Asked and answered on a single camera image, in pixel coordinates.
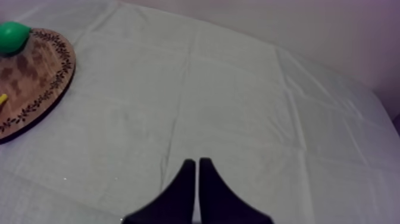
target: round wooden board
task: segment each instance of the round wooden board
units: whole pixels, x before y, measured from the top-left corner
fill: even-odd
[[[75,53],[66,38],[47,29],[32,29],[25,47],[0,56],[0,143],[40,121],[63,97],[75,69]]]

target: decorative border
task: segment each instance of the decorative border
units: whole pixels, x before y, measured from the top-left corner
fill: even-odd
[[[21,113],[14,118],[7,118],[3,124],[0,125],[1,133],[7,128],[10,128],[11,125],[16,125],[18,123],[25,122],[26,117],[30,112],[36,111],[42,102],[50,99],[50,96],[54,94],[54,90],[60,88],[60,84],[64,83],[65,74],[69,69],[72,69],[72,63],[70,61],[71,55],[67,51],[67,47],[63,41],[60,40],[59,35],[54,35],[52,33],[45,33],[43,31],[31,30],[30,33],[32,36],[39,38],[43,41],[52,42],[52,45],[55,47],[55,51],[59,54],[61,62],[61,68],[56,72],[56,75],[53,81],[50,83],[50,88],[47,89],[43,94],[40,94],[36,100],[33,101],[33,104],[28,104],[25,108],[21,110]]]

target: wall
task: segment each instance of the wall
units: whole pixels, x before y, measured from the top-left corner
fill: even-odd
[[[362,81],[400,113],[397,0],[125,0],[276,43]]]

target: bedsheet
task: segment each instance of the bedsheet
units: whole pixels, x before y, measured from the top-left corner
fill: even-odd
[[[200,157],[277,224],[400,222],[399,137],[347,77],[121,2],[41,4],[17,20],[67,37],[77,66],[55,110],[0,146],[0,223],[120,223]]]

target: green balloon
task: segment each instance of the green balloon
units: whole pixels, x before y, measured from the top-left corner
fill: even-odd
[[[17,51],[29,37],[30,28],[16,22],[0,25],[0,53],[9,54]]]

